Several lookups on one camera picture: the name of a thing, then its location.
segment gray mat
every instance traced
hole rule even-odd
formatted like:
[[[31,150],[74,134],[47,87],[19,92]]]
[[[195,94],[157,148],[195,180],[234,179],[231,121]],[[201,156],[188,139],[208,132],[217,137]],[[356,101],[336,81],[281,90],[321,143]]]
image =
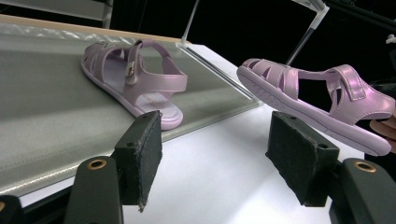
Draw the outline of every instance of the gray mat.
[[[32,29],[18,28],[24,32]],[[2,29],[0,194],[22,196],[74,175],[77,166],[90,157],[109,155],[134,117],[88,80],[79,67],[83,50],[97,38],[7,33]],[[163,132],[163,141],[260,104],[175,43],[162,44],[189,76],[187,90],[171,98],[183,111],[184,120],[176,129]],[[144,51],[144,56],[148,67],[160,67],[155,51]]]

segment shoe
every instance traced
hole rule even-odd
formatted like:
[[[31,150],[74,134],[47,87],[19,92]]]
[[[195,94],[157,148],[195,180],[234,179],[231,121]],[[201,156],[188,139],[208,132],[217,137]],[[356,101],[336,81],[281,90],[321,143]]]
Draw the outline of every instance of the shoe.
[[[243,85],[272,108],[293,115],[332,138],[364,153],[382,156],[390,144],[356,125],[361,119],[387,119],[395,100],[365,83],[347,64],[310,72],[262,59],[249,59],[238,69]],[[332,98],[330,112],[298,98],[299,79],[325,80]]]
[[[146,70],[139,53],[142,48],[158,51],[163,58],[163,74]],[[141,39],[134,45],[92,44],[85,49],[81,68],[92,82],[110,93],[135,117],[160,110],[162,130],[174,129],[183,120],[183,113],[170,98],[175,92],[186,90],[187,76],[158,42]]]

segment jelly sandal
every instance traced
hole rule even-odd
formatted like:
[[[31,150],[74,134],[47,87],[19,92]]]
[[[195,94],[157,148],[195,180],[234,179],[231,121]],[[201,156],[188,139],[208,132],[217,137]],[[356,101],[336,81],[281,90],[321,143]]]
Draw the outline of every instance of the jelly sandal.
[[[310,72],[262,59],[249,59],[238,69],[243,85],[272,108],[291,114],[334,139],[364,153],[382,156],[390,144],[356,125],[361,119],[387,119],[395,100],[365,83],[350,65]],[[325,80],[332,98],[329,112],[298,98],[299,79]]]
[[[163,74],[146,70],[139,53],[142,48],[158,51],[163,58]],[[141,39],[133,46],[92,44],[85,49],[81,68],[92,82],[110,93],[135,117],[160,110],[162,130],[174,129],[183,120],[183,113],[170,98],[175,92],[186,90],[187,76],[158,42]]]

